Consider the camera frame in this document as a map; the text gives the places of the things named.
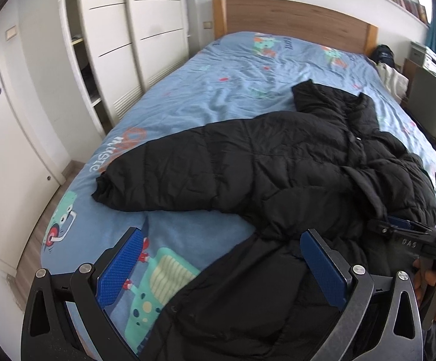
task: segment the cartoon print bedsheet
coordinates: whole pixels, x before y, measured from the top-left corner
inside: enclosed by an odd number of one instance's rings
[[[294,110],[291,87],[310,78],[369,95],[375,101],[380,128],[418,154],[434,180],[435,151],[385,90],[366,57],[289,37],[235,33],[215,41],[156,84],[108,134],[51,219],[42,245],[42,266],[56,274],[95,262],[128,227],[140,228],[147,218],[144,250],[117,301],[106,308],[120,334],[139,354],[167,301],[246,239],[253,228],[237,215],[218,212],[111,210],[91,198],[96,177],[113,159],[149,140],[211,122]],[[74,305],[70,312],[98,359]]]

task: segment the light switch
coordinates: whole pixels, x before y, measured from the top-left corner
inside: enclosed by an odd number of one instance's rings
[[[6,40],[10,40],[13,36],[17,35],[17,26],[11,27],[9,30],[6,31]]]

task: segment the chair backrest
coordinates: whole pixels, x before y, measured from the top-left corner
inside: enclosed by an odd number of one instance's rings
[[[436,138],[436,74],[417,68],[407,109],[433,138]]]

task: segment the metal screw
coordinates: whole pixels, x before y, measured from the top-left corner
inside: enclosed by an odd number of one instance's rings
[[[358,275],[363,275],[366,273],[366,270],[362,265],[355,265],[353,266],[353,272]]]
[[[405,273],[404,271],[399,271],[398,278],[402,279],[403,281],[406,281],[408,279],[408,274]]]
[[[36,271],[36,277],[38,278],[42,278],[46,275],[46,269],[39,269],[38,271]]]
[[[79,272],[86,274],[91,271],[91,265],[89,263],[84,263],[83,265],[79,266]]]

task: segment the wooden floor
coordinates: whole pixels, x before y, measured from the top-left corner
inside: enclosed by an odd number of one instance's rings
[[[26,307],[27,296],[29,295],[34,275],[36,274],[36,271],[41,268],[41,245],[46,228],[48,228],[48,224],[59,201],[61,201],[67,188],[83,166],[83,164],[76,163],[72,171],[69,173],[66,183],[60,186],[58,191],[53,195],[27,241],[26,247],[17,266],[16,278],[8,276],[8,282],[14,292],[17,304],[23,311]]]

